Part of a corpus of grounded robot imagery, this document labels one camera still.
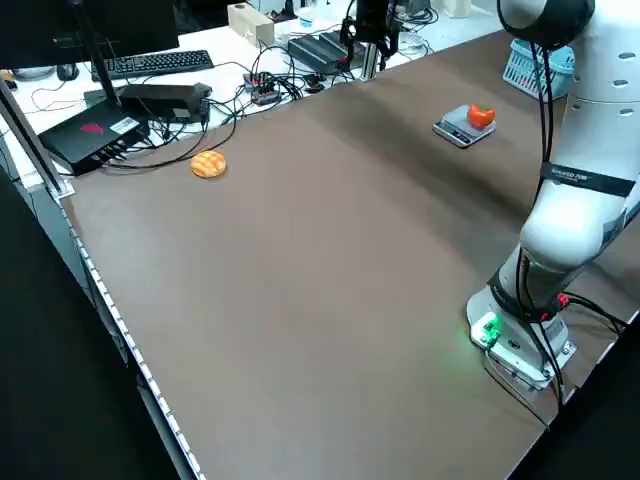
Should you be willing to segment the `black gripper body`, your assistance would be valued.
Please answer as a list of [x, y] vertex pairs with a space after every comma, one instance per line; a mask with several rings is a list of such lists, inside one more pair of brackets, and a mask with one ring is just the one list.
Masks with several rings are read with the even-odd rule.
[[355, 18], [355, 39], [382, 41], [392, 38], [389, 0], [358, 0]]

